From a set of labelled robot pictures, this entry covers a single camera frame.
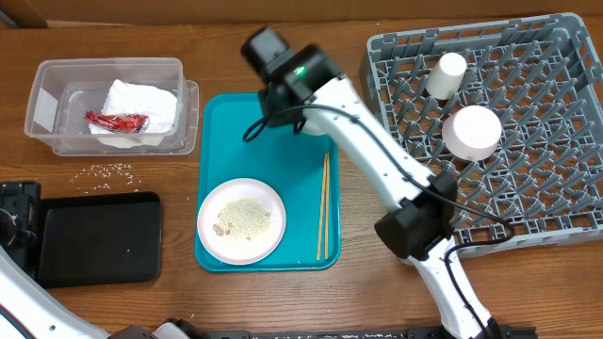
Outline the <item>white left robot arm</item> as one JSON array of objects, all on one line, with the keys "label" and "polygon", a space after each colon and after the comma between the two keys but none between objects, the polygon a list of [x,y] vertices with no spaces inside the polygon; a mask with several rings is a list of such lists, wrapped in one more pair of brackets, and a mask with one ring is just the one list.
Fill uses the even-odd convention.
[{"label": "white left robot arm", "polygon": [[[91,57],[177,57],[187,75],[212,89],[228,85],[248,88],[251,73],[238,54],[243,40],[255,30],[244,25],[129,26],[83,29],[17,29],[1,34],[1,163],[2,178],[33,173],[55,193],[73,187],[67,165],[36,146],[18,131],[25,87],[39,63],[47,59]],[[194,216],[190,195],[196,186],[196,161],[140,160],[146,183],[167,206],[168,239],[164,244],[163,281],[156,292],[147,282],[125,286],[79,288],[67,297],[83,301],[82,319],[62,306],[8,258],[1,255],[1,314],[25,338],[106,338],[101,323],[110,326],[135,320],[156,324],[168,311],[168,298],[184,304],[197,302],[201,291],[192,286],[189,248],[176,236],[191,238]]]}]

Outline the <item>grey-green small saucer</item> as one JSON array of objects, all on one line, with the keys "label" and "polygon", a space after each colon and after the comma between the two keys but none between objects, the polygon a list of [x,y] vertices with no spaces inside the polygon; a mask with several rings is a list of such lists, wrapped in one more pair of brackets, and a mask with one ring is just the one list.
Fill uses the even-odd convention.
[{"label": "grey-green small saucer", "polygon": [[328,132],[324,129],[324,127],[316,121],[306,120],[301,131],[310,136],[324,136],[327,135]]}]

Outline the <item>pink small bowl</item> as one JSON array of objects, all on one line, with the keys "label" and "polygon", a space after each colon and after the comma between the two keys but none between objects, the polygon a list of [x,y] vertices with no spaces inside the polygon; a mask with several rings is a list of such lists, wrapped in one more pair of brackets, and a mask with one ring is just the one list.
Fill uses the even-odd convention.
[{"label": "pink small bowl", "polygon": [[492,155],[502,135],[497,115],[487,107],[466,106],[449,116],[442,128],[442,139],[458,158],[477,162]]}]

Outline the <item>white paper cup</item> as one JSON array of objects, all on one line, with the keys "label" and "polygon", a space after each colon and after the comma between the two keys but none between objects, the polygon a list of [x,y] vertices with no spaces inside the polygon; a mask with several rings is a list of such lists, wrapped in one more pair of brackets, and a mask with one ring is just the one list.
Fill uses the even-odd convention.
[{"label": "white paper cup", "polygon": [[426,91],[437,100],[451,98],[460,88],[467,63],[457,53],[446,53],[432,68],[426,85]]}]

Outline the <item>red snack wrapper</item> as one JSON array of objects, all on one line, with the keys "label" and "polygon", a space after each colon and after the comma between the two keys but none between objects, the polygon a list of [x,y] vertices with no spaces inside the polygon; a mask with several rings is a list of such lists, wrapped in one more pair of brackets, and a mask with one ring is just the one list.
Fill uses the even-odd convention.
[{"label": "red snack wrapper", "polygon": [[84,114],[84,119],[110,132],[126,134],[134,134],[142,131],[149,120],[147,116],[141,114],[105,115],[92,110]]}]

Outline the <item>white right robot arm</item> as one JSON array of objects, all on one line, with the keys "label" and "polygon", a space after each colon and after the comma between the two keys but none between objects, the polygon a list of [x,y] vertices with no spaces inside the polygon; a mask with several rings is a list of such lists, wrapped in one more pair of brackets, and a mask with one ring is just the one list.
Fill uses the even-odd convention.
[{"label": "white right robot arm", "polygon": [[245,132],[249,142],[266,126],[313,123],[350,157],[381,197],[386,214],[375,225],[382,242],[414,266],[427,284],[452,338],[500,338],[503,333],[480,303],[460,263],[450,226],[457,183],[438,176],[406,153],[376,121],[349,78],[318,46],[299,52],[280,42],[246,43],[241,54],[265,84],[264,116]]}]

